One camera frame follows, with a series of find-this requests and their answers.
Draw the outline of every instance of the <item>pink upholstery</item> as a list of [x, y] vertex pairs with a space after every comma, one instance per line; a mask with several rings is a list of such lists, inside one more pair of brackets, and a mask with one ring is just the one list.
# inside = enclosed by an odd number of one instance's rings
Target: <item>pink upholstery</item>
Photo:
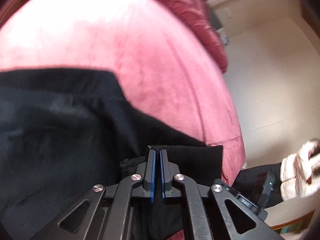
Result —
[[208, 22], [209, 11], [202, 0], [158, 0], [195, 33], [214, 60], [218, 63], [222, 72], [227, 71], [228, 59], [222, 47], [220, 37]]
[[112, 71], [136, 109], [209, 146], [223, 144], [223, 179], [233, 183], [244, 145], [220, 68], [159, 2], [31, 0], [3, 26], [0, 41], [1, 71]]

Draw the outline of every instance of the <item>beige floor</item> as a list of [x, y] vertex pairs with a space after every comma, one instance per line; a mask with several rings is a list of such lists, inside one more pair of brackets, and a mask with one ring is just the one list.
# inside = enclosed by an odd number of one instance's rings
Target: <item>beige floor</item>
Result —
[[[226, 47], [225, 80], [248, 167], [280, 162], [308, 139], [320, 138], [320, 57], [310, 42], [318, 39], [302, 18], [297, 23], [283, 18], [260, 25], [232, 37]], [[320, 194], [281, 203], [269, 209], [266, 222], [298, 218], [318, 207], [315, 203]]]

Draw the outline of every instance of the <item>framed picture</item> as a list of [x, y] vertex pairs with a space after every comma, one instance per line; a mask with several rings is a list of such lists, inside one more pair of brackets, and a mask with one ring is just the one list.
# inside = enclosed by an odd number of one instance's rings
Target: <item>framed picture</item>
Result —
[[273, 226], [271, 228], [274, 231], [276, 231], [278, 234], [292, 233], [292, 232], [299, 233], [309, 226], [314, 212], [315, 211], [313, 210], [312, 212], [304, 215], [303, 217], [300, 217], [298, 219], [292, 220], [290, 222], [287, 222], [281, 225]]

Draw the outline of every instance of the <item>silver bolt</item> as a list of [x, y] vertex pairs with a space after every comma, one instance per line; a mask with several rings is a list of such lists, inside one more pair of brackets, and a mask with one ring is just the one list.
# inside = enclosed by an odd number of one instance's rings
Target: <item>silver bolt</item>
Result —
[[182, 174], [176, 174], [176, 175], [174, 176], [174, 179], [175, 179], [175, 180], [184, 180], [184, 175], [182, 175]]
[[212, 186], [212, 189], [215, 191], [215, 192], [221, 192], [223, 190], [223, 187], [219, 184], [215, 184]]
[[141, 179], [141, 175], [140, 175], [140, 174], [133, 174], [133, 175], [131, 176], [131, 179], [132, 179], [132, 180], [140, 180], [140, 179]]
[[103, 186], [101, 184], [97, 184], [97, 185], [94, 185], [92, 189], [95, 192], [99, 192], [103, 190]]

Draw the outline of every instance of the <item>black pants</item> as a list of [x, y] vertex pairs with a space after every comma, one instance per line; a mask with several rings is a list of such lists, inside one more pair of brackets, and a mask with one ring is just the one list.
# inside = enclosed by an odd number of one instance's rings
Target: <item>black pants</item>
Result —
[[252, 190], [254, 189], [254, 183], [257, 179], [257, 176], [269, 171], [274, 176], [276, 176], [276, 182], [273, 187], [273, 191], [270, 194], [269, 201], [266, 205], [266, 208], [275, 206], [283, 201], [280, 193], [280, 168], [281, 163], [262, 165], [245, 170], [241, 170], [236, 177], [235, 182], [232, 187], [241, 192], [245, 197], [249, 198]]

